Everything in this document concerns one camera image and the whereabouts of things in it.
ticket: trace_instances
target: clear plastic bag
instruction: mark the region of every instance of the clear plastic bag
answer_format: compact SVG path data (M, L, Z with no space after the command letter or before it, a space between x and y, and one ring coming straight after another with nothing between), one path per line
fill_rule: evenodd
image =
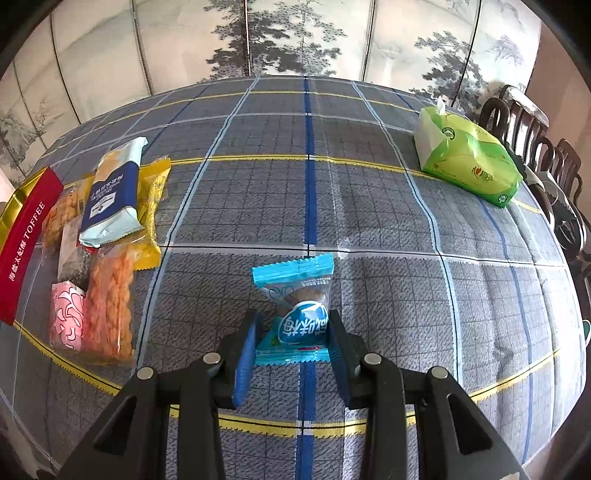
M57 281L70 281L87 291L93 252L78 243L81 223L82 215L79 215L64 225L60 260L57 265Z
M51 286L49 343L54 349L82 349L86 294L71 282Z
M85 302L82 352L87 361L131 364L131 286L137 250L129 244L103 247L95 255Z
M74 217L84 213L86 199L92 184L92 177L77 181L60 197L51 208L43 222L43 250L46 254L55 253L61 244L64 226Z
M330 361L326 330L334 268L333 255L326 254L252 269L278 315L256 347L257 365Z

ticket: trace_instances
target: tree painting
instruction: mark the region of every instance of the tree painting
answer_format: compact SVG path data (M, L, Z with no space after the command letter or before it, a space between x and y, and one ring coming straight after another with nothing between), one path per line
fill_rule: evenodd
M434 32L433 38L419 37L414 46L421 49L430 48L435 55L428 59L433 68L423 74L423 78L431 82L431 85L426 89L412 91L432 98L442 96L450 102L460 90L456 98L457 108L467 116L474 115L480 107L480 90L485 86L485 82L479 66L472 59L466 66L470 45L459 41L446 30L442 34Z
M247 0L249 39L252 64L255 74L273 68L278 72L294 72L308 75L329 76L330 59L336 59L341 51L338 47L323 48L313 41L314 29L322 32L323 41L330 43L345 34L332 23L322 21L314 10L318 0L297 0L293 4L283 1L275 3L273 11L256 11L252 8L255 0ZM205 10L227 12L227 25L218 25L214 33L220 40L229 40L228 48L219 48L207 62L213 67L212 79L241 76L245 71L243 43L244 21L239 2L234 0L210 0Z
M277 2L275 5L278 8L273 14L283 29L289 31L290 37L295 40L291 45L285 46L287 51L297 55L298 63L301 65L301 69L295 71L314 76L330 76L336 72L328 69L328 59L336 59L341 53L340 48L322 48L320 44L312 41L313 34L310 29L321 30L322 40L326 43L335 41L337 37L344 37L345 34L332 23L322 21L322 16L313 8L313 5L318 3L317 0L300 0L294 5Z
M225 25L217 25L213 33L217 34L220 40L228 40L228 48L218 48L213 57L207 63L214 65L211 79L241 77L244 75L245 51L242 42L244 30L243 12L240 2L236 0L210 0L210 5L204 7L206 12L217 10L226 12L223 17L228 20Z
M28 172L22 170L21 163L27 156L27 150L40 135L46 134L62 115L63 113L51 116L46 99L39 102L36 111L31 111L31 120L33 120L35 128L22 123L12 112L3 113L0 111L0 136L7 150L8 155L4 156L8 159L10 167L20 170L26 175Z
M516 67L523 64L519 47L507 35L498 39L488 51L495 55L495 60L513 60Z
M20 164L25 160L29 146L37 139L37 133L33 128L23 124L12 112L0 111L0 135L9 153L9 165L20 170Z
M424 0L438 8L445 8L449 13L461 18L466 22L473 22L475 15L475 7L473 2L478 0Z
M16 188L25 180L25 174L20 168L13 168L11 163L12 157L10 152L6 148L2 138L0 138L0 168Z
M510 2L505 2L505 0L492 0L492 5L494 5L494 7L499 12L501 12L505 18L514 18L519 24L519 28L524 30L523 23L521 23L521 20L519 20L519 12L514 5L511 5Z

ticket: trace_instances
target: pink wrapper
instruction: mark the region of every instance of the pink wrapper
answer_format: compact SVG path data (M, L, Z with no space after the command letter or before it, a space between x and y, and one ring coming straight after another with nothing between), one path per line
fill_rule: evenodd
M85 297L86 293L69 281L51 286L53 315L50 341L52 347L77 352L81 350Z

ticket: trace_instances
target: yellow stripe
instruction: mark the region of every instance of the yellow stripe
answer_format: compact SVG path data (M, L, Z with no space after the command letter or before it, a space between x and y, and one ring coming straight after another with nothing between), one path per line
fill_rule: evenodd
M58 353L52 351L45 343L37 339L31 332L18 322L14 322L14 327L19 330L22 335L43 355L49 357L56 365L62 367L69 373L79 377L81 380L89 383L95 388L102 390L110 395L117 395L121 387L106 378L95 375L87 369L76 365L68 359L62 357ZM489 398L513 385L525 380L531 374L537 372L541 368L548 365L551 360L558 357L560 348L549 353L545 357L539 359L531 365L526 366L514 375L501 380L497 383L489 385L481 390L477 390L470 394L471 399L478 403L486 398ZM178 418L178 406L171 406L170 414ZM416 424L416 417L414 412L407 412L407 425ZM220 414L220 427L229 430L239 430L241 432L268 434L280 437L295 437L298 432L298 427L294 421L275 421L275 420L259 420L249 417L234 416L229 414ZM362 434L366 431L366 423L363 420L348 420L345 422L312 422L310 429L314 437L328 438L335 436L347 436Z
M526 203L520 202L519 200L512 200L513 203L515 203L516 205L519 205L521 208L524 208L525 210L529 210L530 212L534 212L534 213L544 213L542 212L542 210L540 210L539 208L535 208L535 207L530 207L529 205L527 205Z
M359 101L363 102L363 99L358 96L356 97L356 96L352 96L352 95L343 95L341 93L329 93L329 92L304 92L304 91L299 91L299 90L253 90L251 92L251 94L253 94L253 93L269 93L269 94L285 93L286 95L291 95L293 93L299 93L299 94L303 95L304 93L309 93L310 95L322 95L322 96L329 96L329 97L348 98L350 100L359 100ZM381 102L380 100L370 100L370 99L368 99L368 102L377 103L379 105L393 106L394 108L399 108L399 109L405 110L407 112L418 113L416 110L413 110L412 108L406 108L406 107L403 107L400 105L396 105L394 103Z
M196 97L192 97L192 98L184 98L184 99L181 99L181 100L175 100L174 102L164 103L162 105L158 105L158 106L155 106L153 108L148 108L146 110L141 110L139 112L130 113L129 115L124 115L121 118L118 118L116 120L111 120L110 122L107 122L107 123L105 123L103 125L98 125L97 124L97 126L95 128L93 128L93 129L91 129L89 132L87 132L85 134L82 134L79 137L72 138L68 143L64 143L63 145L59 145L58 147L56 147L51 152L44 153L41 157L39 157L39 160L42 159L42 158L44 158L44 157L46 157L46 156L48 156L48 155L50 155L51 153L53 153L58 148L66 147L67 145L71 144L72 142L74 142L76 140L79 140L79 139L85 137L86 135L88 135L91 132L95 132L97 130L100 130L101 128L104 128L104 127L106 127L108 125L113 125L113 124L115 124L117 122L121 122L122 120L126 120L128 118L132 118L132 117L137 116L137 115L142 115L142 114L147 113L149 111L159 110L161 108L165 108L165 107L168 107L168 106L171 106L171 105L176 105L178 103L183 103L183 102L192 102L194 100L209 100L209 99L212 99L212 98L222 98L222 97L238 96L238 95L244 95L244 93L246 93L246 92L219 93L217 95L206 95L206 96L202 96L202 97L196 96ZM254 90L254 91L251 92L251 95L253 95L253 94L259 94L259 93L266 93L266 94L269 94L269 95L272 95L272 94L280 94L280 93L283 93L283 94L286 94L286 95L292 95L292 94L298 93L298 94L302 94L303 95L304 92L303 91L297 91L297 90ZM308 92L308 93L311 94L311 95L323 95L323 96L331 96L331 97L338 97L338 98L348 98L348 99L351 99L351 100L361 100L361 101L363 101L363 99L360 98L360 97L355 97L355 96L351 96L351 95L341 95L339 93L328 93L328 92ZM406 108L406 107L403 107L403 106L400 106L400 105L395 105L394 103L380 102L379 100L368 100L368 102L370 102L370 103L377 103L379 105L391 106L391 107L394 107L394 108L398 108L400 110L405 110L407 112L415 112L415 113L417 113L416 110L412 110L411 108Z
M43 355L49 357L56 365L62 367L64 370L81 378L85 382L89 383L95 388L98 388L99 390L102 390L105 393L110 395L117 395L117 393L119 393L119 390L121 389L119 385L114 384L106 378L99 377L98 375L91 373L80 365L70 362L68 359L51 350L47 345L45 345L45 343L40 341L18 322L14 322L13 325L19 332L21 332L23 337L25 337Z
M264 155L220 155L220 156L214 156L211 157L210 160L214 161L214 162L218 162L218 161L240 161L240 160L306 160L308 157L306 155L276 155L276 154L264 154ZM189 165L192 163L201 163L202 161L205 160L205 157L195 157L195 158L182 158L180 160L171 160L171 164L172 165ZM314 160L316 161L325 161L328 163L333 163L333 164L340 164L340 165L350 165L352 167L366 167L366 168L375 168L377 170L384 170L384 171L394 171L396 173L404 173L404 168L402 167L398 167L395 165L386 165L386 164L382 164L382 163L374 163L374 162L369 162L369 161L365 161L365 160L355 160L352 158L336 158L336 157L326 157L323 155L315 155L314 156ZM414 177L421 177L424 179L429 179L429 180L434 180L434 181L444 181L442 179L438 179L437 177L433 177L425 172L422 172L420 170L408 170L408 172L413 175ZM76 184L75 181L73 181L72 183L69 183L67 185L64 186L65 189L71 188ZM535 209L533 207L530 207L529 205L526 205L523 202L520 202L519 200L511 200L512 202L515 202L516 205L526 209L526 210L530 210L531 212L534 213L540 213L543 214L543 212L541 210Z

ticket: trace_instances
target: logo on tissue package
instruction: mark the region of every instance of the logo on tissue package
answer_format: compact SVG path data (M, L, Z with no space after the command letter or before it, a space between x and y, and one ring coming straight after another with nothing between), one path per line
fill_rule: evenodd
M90 215L88 218L93 218L94 216L103 213L107 208L113 205L115 203L116 195L117 192L109 193L96 202L90 209Z
M312 300L301 301L281 319L277 336L284 343L318 341L318 335L326 333L328 323L329 313L324 305Z
M474 176L477 179L482 179L484 181L492 180L492 175L490 173L486 172L485 170L483 170L482 167L474 167L472 169L472 173L474 174Z
M452 127L444 127L441 130L441 133L443 135L445 135L446 137L448 137L450 140L453 140L454 138L456 138L456 132L454 131L454 129Z

